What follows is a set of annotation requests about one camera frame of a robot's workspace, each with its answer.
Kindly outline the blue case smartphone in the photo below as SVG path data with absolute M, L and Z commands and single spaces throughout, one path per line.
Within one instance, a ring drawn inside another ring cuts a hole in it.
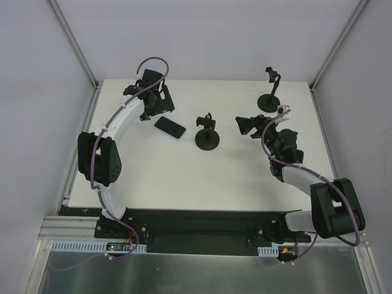
M 154 123 L 154 127 L 175 140 L 182 139 L 187 131 L 185 127 L 164 116 Z

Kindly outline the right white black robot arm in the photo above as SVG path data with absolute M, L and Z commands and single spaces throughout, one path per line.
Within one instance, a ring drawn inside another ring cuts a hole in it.
M 291 129 L 276 129 L 282 117 L 258 115 L 235 118 L 241 134 L 247 135 L 255 130 L 251 138 L 260 140 L 269 159 L 271 174 L 310 197 L 311 209 L 287 213 L 285 221 L 276 225 L 276 236 L 287 242 L 298 231 L 310 231 L 324 239 L 342 239 L 348 233 L 359 238 L 366 227 L 366 220 L 353 183 L 347 178 L 327 179 L 306 168 L 303 165 L 304 153 L 296 144 L 298 133 Z

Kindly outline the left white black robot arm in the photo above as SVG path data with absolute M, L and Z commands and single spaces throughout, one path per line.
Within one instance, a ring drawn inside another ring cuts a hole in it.
M 78 136 L 78 171 L 97 192 L 102 215 L 111 220 L 108 231 L 115 238 L 125 237 L 130 226 L 122 218 L 126 204 L 117 182 L 122 171 L 118 143 L 135 121 L 147 121 L 174 110 L 165 75 L 146 69 L 134 85 L 123 91 L 122 101 L 107 122 Z

